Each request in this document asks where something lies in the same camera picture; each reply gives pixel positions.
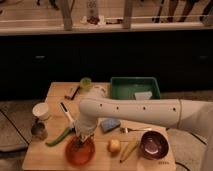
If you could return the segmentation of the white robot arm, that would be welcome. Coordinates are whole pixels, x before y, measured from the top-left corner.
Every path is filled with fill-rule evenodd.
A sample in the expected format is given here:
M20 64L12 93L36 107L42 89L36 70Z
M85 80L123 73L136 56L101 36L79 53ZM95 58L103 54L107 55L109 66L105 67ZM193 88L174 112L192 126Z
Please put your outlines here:
M111 117L176 128L207 139L200 171L213 171L213 102L181 99L113 100L90 92L79 102L76 133L92 135L101 117Z

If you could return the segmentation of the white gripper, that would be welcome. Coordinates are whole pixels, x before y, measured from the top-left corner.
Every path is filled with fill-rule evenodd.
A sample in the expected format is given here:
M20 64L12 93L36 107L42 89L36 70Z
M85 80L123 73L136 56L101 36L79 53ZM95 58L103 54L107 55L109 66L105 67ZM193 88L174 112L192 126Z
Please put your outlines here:
M94 139L94 131L97 127L98 119L87 115L79 115L75 121L75 130L77 136L77 144L82 144L82 137L86 137L85 142L92 142Z

